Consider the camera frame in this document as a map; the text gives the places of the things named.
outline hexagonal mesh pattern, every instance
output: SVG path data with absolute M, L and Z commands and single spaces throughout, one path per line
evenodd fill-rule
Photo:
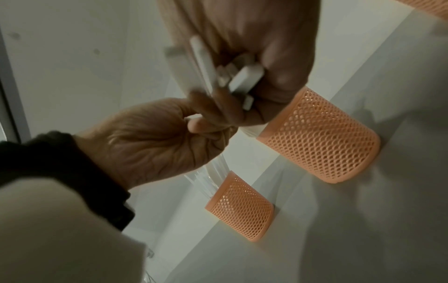
M 328 183 L 361 172 L 380 144 L 376 133 L 308 88 L 257 139 Z
M 398 2 L 408 4 L 409 6 L 448 20 L 447 0 L 398 0 Z
M 272 203 L 232 171 L 205 208 L 252 242 L 264 235 L 274 211 Z

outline dark sleeve cuff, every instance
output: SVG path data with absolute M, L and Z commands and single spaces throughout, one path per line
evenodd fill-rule
M 99 169 L 70 134 L 53 131 L 25 145 L 2 143 L 0 156 L 9 163 L 0 166 L 1 184 L 20 177 L 51 177 L 76 191 L 90 210 L 120 231 L 134 218 L 125 204 L 130 193 Z

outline orange mesh cup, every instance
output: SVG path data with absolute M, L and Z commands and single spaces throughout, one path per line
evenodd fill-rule
M 263 237 L 274 215 L 274 205 L 232 171 L 205 209 L 251 242 Z
M 304 88 L 257 140 L 328 183 L 364 170 L 379 151 L 379 136 Z
M 409 6 L 417 8 L 419 10 L 448 20 L 447 0 L 398 0 L 398 2 L 408 4 Z

